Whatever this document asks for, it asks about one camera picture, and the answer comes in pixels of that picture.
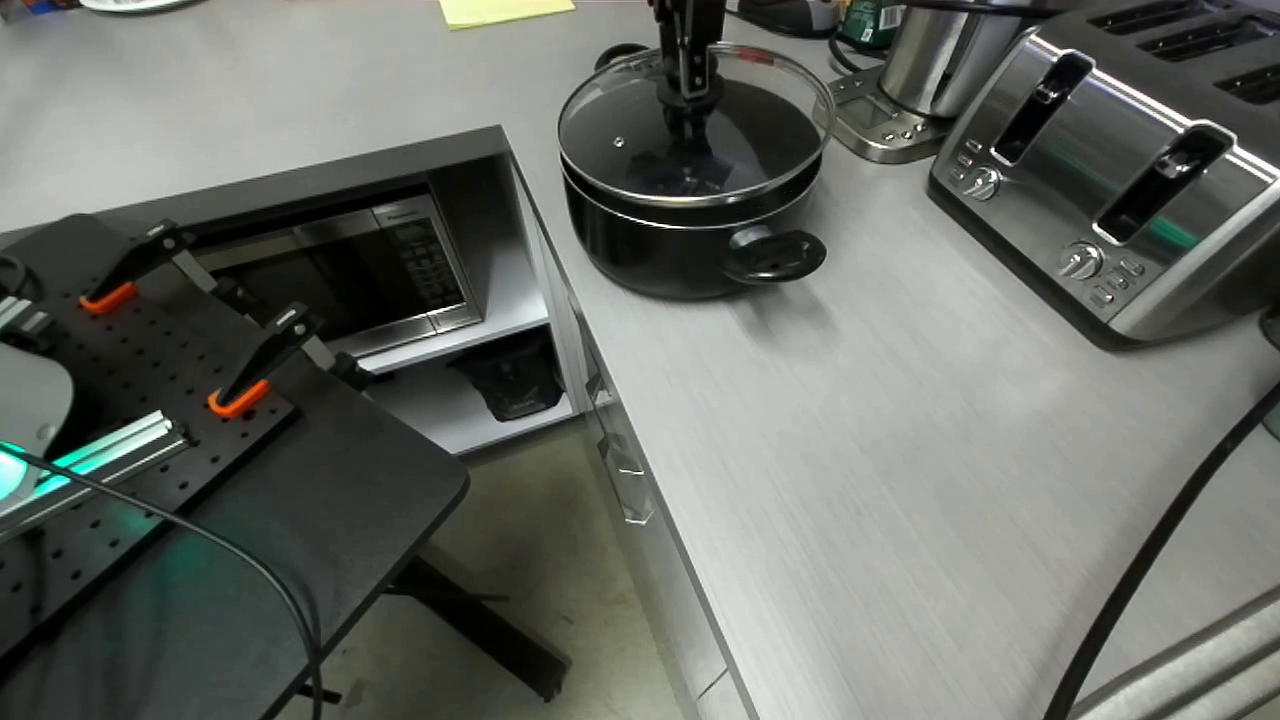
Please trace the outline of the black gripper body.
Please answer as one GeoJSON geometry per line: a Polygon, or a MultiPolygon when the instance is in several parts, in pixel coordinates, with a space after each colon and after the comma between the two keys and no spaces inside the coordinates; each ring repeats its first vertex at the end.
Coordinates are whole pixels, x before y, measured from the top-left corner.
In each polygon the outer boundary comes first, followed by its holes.
{"type": "Polygon", "coordinates": [[[661,25],[661,55],[679,94],[704,94],[711,47],[724,35],[724,0],[647,0],[661,25]]]}

